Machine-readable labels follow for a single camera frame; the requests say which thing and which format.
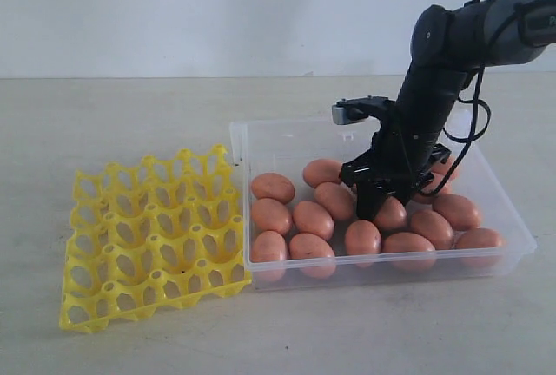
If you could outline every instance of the plastic container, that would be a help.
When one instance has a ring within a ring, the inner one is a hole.
[[[453,135],[468,134],[470,113],[455,109],[448,120],[447,130]],[[242,166],[242,198],[244,216],[244,261],[252,273],[256,289],[286,289],[310,286],[361,285],[372,283],[394,283],[417,280],[454,280],[470,277],[504,275],[510,273],[523,255],[536,249],[536,242],[523,220],[499,184],[477,145],[474,144],[461,166],[461,175],[453,182],[453,192],[474,201],[483,213],[483,227],[501,232],[507,244],[501,248],[437,251],[434,266],[423,273],[410,273],[393,266],[395,261],[423,260],[428,253],[389,253],[365,256],[346,256],[343,236],[347,226],[336,227],[330,241],[336,253],[336,266],[332,276],[324,280],[308,277],[301,269],[310,266],[330,265],[327,259],[288,260],[285,263],[254,263],[250,259],[250,247],[257,234],[250,219],[249,210],[253,195],[249,183],[258,174],[277,172],[286,175],[296,189],[290,207],[302,200],[312,200],[314,190],[304,183],[301,171],[317,158],[335,158],[350,161],[368,149],[370,138],[378,130],[374,119],[338,126],[331,118],[296,119],[282,121],[235,122],[230,125],[235,164]],[[444,135],[440,141],[455,154],[460,144],[449,141]],[[412,202],[407,206],[412,213],[420,205]],[[462,263],[462,257],[496,256],[493,266],[471,268]],[[373,262],[369,267],[356,266],[362,262]],[[284,276],[276,282],[267,282],[265,271],[286,267]]]

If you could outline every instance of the brown egg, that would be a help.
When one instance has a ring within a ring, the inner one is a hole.
[[[251,205],[251,220],[259,230],[274,230],[285,235],[292,228],[292,215],[288,208],[274,199],[259,199]]]
[[[478,227],[462,234],[455,244],[456,249],[480,249],[484,247],[503,247],[506,240],[493,229]],[[500,260],[499,255],[460,258],[461,262],[472,268],[493,266]]]
[[[434,178],[433,181],[430,184],[427,184],[424,188],[423,188],[423,192],[427,193],[430,191],[433,191],[435,188],[438,187],[438,185],[440,184],[440,182],[444,179],[444,175],[440,175],[440,174],[436,174],[433,173]],[[438,197],[441,194],[451,194],[452,193],[452,186],[450,185],[450,181],[448,181],[446,184],[444,184],[444,187],[442,187],[441,191],[439,191],[436,195],[421,195],[421,194],[416,194],[414,195],[413,200],[417,203],[420,204],[432,204],[434,199],[436,197]]]
[[[316,234],[297,234],[289,242],[289,252],[294,260],[329,258],[330,263],[322,266],[300,268],[309,277],[324,280],[336,270],[334,251],[330,245]]]
[[[382,242],[382,253],[434,252],[434,246],[419,234],[399,232],[391,234]],[[395,260],[392,265],[403,271],[426,271],[436,262],[436,258],[426,260]]]
[[[407,211],[401,202],[395,197],[388,197],[374,217],[373,223],[381,232],[395,232],[404,228],[407,224]]]
[[[480,226],[482,215],[472,201],[458,194],[443,194],[433,201],[433,210],[440,213],[452,229],[465,232]]]
[[[376,255],[381,252],[381,233],[367,220],[356,220],[349,225],[344,242],[348,255]],[[355,265],[365,268],[371,266],[372,262]]]
[[[284,238],[272,230],[263,232],[257,236],[251,248],[251,260],[253,262],[283,262],[288,258],[288,247]],[[285,267],[259,271],[257,278],[267,282],[275,282],[286,273]]]
[[[326,209],[313,201],[301,201],[294,208],[294,224],[305,234],[316,234],[329,240],[334,233],[334,220]]]
[[[257,199],[275,199],[282,204],[288,204],[295,197],[292,181],[277,173],[257,175],[251,181],[251,192]]]
[[[319,187],[323,182],[340,184],[341,162],[328,158],[311,161],[303,169],[303,180],[312,188]]]
[[[442,164],[440,162],[437,162],[436,164],[433,165],[433,167],[431,168],[431,171],[433,173],[437,173],[437,174],[441,174],[441,175],[446,175],[448,172],[448,169],[450,169],[450,167],[452,167],[453,162],[455,161],[455,156],[450,155],[448,156],[448,159],[446,161],[446,164]],[[456,167],[456,169],[453,171],[452,175],[450,175],[449,180],[455,180],[456,178],[458,178],[460,176],[460,165],[458,165]]]
[[[314,199],[334,220],[349,220],[354,215],[354,198],[349,190],[333,182],[323,182],[314,191]]]
[[[453,229],[448,220],[433,210],[415,212],[409,220],[409,228],[427,238],[437,251],[452,248]]]

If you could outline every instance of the egg tray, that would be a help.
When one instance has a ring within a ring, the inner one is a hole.
[[[243,268],[239,192],[223,145],[172,160],[146,155],[98,175],[77,171],[66,244],[63,330],[97,332],[161,306],[229,297],[251,282]]]

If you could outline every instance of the gray table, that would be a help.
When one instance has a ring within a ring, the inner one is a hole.
[[[76,169],[229,145],[401,78],[0,82],[0,372],[548,374],[556,364],[553,74],[490,75],[480,146],[539,243],[509,276],[244,293],[83,335],[57,327]]]

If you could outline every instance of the robotic arm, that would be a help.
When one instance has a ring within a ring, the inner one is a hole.
[[[388,196],[407,204],[415,194],[435,195],[465,156],[475,133],[485,67],[529,63],[556,43],[556,0],[470,0],[457,10],[432,5],[419,17],[411,39],[409,69],[396,101],[369,96],[342,100],[332,107],[339,125],[374,117],[381,123],[371,147],[343,164],[340,178],[357,187],[356,213],[372,220]],[[477,77],[473,99],[460,92]],[[437,143],[456,101],[473,105],[469,136],[444,180],[430,193],[436,162],[446,162],[450,150]]]

